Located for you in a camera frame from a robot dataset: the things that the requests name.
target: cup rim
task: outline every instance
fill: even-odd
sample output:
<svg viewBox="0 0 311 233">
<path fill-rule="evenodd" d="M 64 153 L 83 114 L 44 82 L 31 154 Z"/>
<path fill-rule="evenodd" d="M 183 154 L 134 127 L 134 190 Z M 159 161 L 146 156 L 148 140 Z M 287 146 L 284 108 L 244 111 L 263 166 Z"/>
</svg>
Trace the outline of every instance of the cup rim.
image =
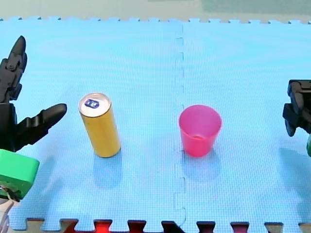
<svg viewBox="0 0 311 233">
<path fill-rule="evenodd" d="M 180 126 L 180 121 L 181 121 L 182 114 L 183 114 L 186 110 L 189 110 L 189 108 L 192 108 L 192 107 L 204 107 L 204 108 L 208 108 L 208 109 L 212 110 L 212 111 L 216 114 L 216 116 L 217 116 L 218 119 L 219 119 L 219 127 L 218 127 L 216 133 L 214 133 L 213 135 L 211 135 L 211 136 L 209 136 L 209 137 L 205 137 L 205 138 L 196 138 L 196 137 L 190 136 L 187 132 L 185 132 L 185 131 L 182 129 L 182 127 Z M 195 105 L 191 105 L 191 106 L 185 108 L 185 109 L 181 112 L 181 114 L 179 115 L 179 119 L 178 119 L 178 125 L 179 125 L 180 131 L 182 131 L 182 133 L 184 133 L 187 137 L 190 137 L 190 138 L 193 139 L 193 140 L 198 140 L 198 141 L 200 141 L 200 140 L 206 140 L 206 139 L 208 139 L 208 138 L 211 138 L 211 137 L 216 136 L 216 135 L 220 132 L 220 129 L 222 128 L 223 120 L 222 120 L 220 114 L 219 114 L 214 108 L 212 108 L 212 107 L 210 107 L 210 106 L 207 106 L 207 105 L 195 104 Z"/>
</svg>

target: green block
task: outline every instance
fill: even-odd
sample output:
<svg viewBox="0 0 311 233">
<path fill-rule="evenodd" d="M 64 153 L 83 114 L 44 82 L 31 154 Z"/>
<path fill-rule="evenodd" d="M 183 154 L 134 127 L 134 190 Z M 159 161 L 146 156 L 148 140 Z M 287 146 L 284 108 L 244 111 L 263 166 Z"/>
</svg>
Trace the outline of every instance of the green block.
<svg viewBox="0 0 311 233">
<path fill-rule="evenodd" d="M 7 196 L 5 189 L 10 189 L 23 199 L 33 186 L 39 164 L 36 159 L 0 149 L 0 195 Z"/>
<path fill-rule="evenodd" d="M 308 152 L 308 156 L 311 157 L 311 134 L 309 135 L 308 142 L 307 142 L 307 152 Z"/>
</svg>

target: foam mat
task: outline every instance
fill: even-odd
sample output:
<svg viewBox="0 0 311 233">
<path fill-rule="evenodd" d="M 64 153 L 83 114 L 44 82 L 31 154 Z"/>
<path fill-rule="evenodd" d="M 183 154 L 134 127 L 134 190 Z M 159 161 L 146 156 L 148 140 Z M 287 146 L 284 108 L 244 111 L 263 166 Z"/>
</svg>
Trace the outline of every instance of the foam mat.
<svg viewBox="0 0 311 233">
<path fill-rule="evenodd" d="M 62 219 L 77 219 L 78 231 L 110 219 L 111 231 L 145 220 L 145 232 L 174 221 L 187 233 L 198 221 L 214 221 L 216 233 L 231 232 L 231 222 L 248 222 L 251 233 L 267 222 L 295 233 L 310 222 L 308 135 L 287 136 L 282 108 L 288 80 L 311 79 L 311 25 L 37 19 L 0 22 L 1 57 L 19 35 L 27 40 L 18 118 L 61 102 L 68 112 L 20 151 L 41 165 L 10 212 L 14 230 L 28 218 L 48 231 Z M 112 99 L 122 141 L 110 159 L 94 155 L 77 109 L 95 91 Z M 209 156 L 191 159 L 177 119 L 198 103 L 215 108 L 223 128 Z"/>
</svg>

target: pink cup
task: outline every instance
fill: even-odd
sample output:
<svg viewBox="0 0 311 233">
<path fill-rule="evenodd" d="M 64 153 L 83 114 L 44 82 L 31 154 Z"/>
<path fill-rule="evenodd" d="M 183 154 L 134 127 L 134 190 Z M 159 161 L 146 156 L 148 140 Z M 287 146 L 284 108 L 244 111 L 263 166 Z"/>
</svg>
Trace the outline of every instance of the pink cup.
<svg viewBox="0 0 311 233">
<path fill-rule="evenodd" d="M 181 113 L 179 127 L 184 151 L 190 156 L 202 157 L 212 149 L 222 120 L 214 109 L 193 105 Z"/>
</svg>

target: yellow can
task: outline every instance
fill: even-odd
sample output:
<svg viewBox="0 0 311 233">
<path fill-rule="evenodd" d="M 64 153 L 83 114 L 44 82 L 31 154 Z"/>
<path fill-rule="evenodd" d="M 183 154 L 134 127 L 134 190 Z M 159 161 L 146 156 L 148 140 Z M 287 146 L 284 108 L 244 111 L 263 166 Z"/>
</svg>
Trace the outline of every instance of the yellow can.
<svg viewBox="0 0 311 233">
<path fill-rule="evenodd" d="M 79 112 L 95 153 L 104 158 L 118 153 L 121 143 L 110 99 L 102 93 L 88 94 L 80 100 Z"/>
</svg>

